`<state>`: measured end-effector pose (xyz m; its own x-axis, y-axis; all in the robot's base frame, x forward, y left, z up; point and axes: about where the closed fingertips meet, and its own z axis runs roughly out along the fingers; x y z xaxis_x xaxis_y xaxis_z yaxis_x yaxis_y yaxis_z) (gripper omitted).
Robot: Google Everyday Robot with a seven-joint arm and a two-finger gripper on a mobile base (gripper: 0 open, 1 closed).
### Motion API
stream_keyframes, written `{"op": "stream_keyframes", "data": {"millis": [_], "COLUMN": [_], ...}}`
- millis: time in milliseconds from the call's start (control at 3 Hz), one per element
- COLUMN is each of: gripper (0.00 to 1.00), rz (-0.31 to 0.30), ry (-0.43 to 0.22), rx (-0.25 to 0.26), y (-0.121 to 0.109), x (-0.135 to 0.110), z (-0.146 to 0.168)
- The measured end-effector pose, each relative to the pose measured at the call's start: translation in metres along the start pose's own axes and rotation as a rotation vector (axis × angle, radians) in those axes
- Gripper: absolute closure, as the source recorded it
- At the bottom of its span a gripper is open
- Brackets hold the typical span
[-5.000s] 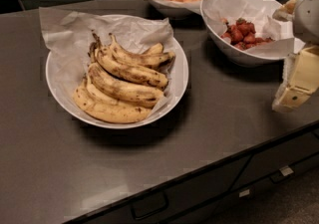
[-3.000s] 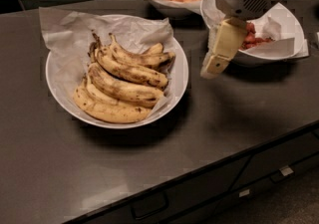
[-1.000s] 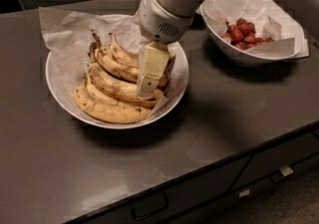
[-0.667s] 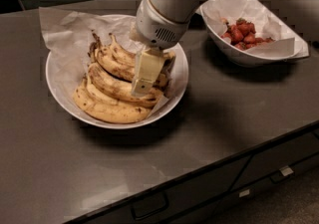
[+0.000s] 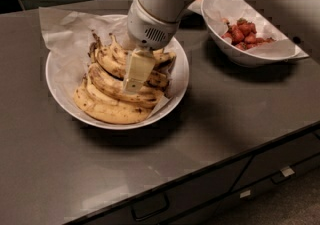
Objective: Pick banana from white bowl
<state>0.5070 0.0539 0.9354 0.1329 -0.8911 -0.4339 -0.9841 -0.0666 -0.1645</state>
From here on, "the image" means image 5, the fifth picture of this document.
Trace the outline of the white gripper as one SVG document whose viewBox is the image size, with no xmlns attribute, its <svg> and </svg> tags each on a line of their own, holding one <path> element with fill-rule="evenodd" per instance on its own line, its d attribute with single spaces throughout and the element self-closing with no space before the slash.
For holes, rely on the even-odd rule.
<svg viewBox="0 0 320 225">
<path fill-rule="evenodd" d="M 164 48 L 178 29 L 178 17 L 171 0 L 133 0 L 128 12 L 130 39 L 139 47 L 129 52 L 123 89 L 138 93 L 149 78 L 156 60 L 151 49 Z"/>
</svg>

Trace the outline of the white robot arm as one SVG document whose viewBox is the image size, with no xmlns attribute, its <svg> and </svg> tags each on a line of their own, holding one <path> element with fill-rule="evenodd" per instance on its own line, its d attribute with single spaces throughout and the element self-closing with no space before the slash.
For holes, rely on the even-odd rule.
<svg viewBox="0 0 320 225">
<path fill-rule="evenodd" d="M 151 73 L 151 51 L 175 35 L 187 7 L 195 0 L 133 0 L 127 27 L 136 49 L 129 55 L 124 89 L 140 90 Z M 320 0 L 245 0 L 262 9 L 291 41 L 315 60 L 320 54 Z"/>
</svg>

